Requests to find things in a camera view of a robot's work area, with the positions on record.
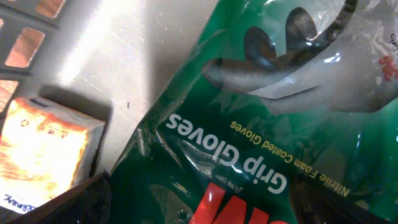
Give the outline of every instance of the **orange and white package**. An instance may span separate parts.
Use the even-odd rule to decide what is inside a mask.
[[[14,100],[0,141],[0,206],[26,213],[87,179],[104,124],[43,98]]]

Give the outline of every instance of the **red 3m logo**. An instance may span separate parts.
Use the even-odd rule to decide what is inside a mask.
[[[391,82],[391,79],[398,79],[398,69],[394,60],[390,55],[379,60],[379,64],[383,66],[384,79]]]
[[[189,224],[244,224],[247,203],[237,196],[233,196],[231,198],[216,218],[218,208],[220,207],[220,203],[224,195],[224,189],[210,183],[206,189],[205,196],[201,199]],[[249,224],[266,224],[268,223],[268,220],[269,215],[267,213],[258,208],[254,208]],[[270,224],[288,223],[273,221]]]

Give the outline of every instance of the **gray plastic surface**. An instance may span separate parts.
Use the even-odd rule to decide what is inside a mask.
[[[38,2],[0,0],[0,78],[22,82],[14,97],[43,96],[107,121],[97,172],[110,171],[217,0],[67,0],[56,19],[38,14]],[[24,27],[45,39],[30,67],[7,67]]]

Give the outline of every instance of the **glove package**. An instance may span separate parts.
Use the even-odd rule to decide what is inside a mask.
[[[221,0],[111,176],[111,223],[398,221],[398,0]]]

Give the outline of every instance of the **printed glove image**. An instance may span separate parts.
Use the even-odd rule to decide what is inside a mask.
[[[286,53],[252,27],[245,61],[220,58],[203,67],[214,86],[259,96],[274,114],[315,108],[375,112],[398,96],[398,0],[346,0],[323,32],[302,7],[286,20]]]

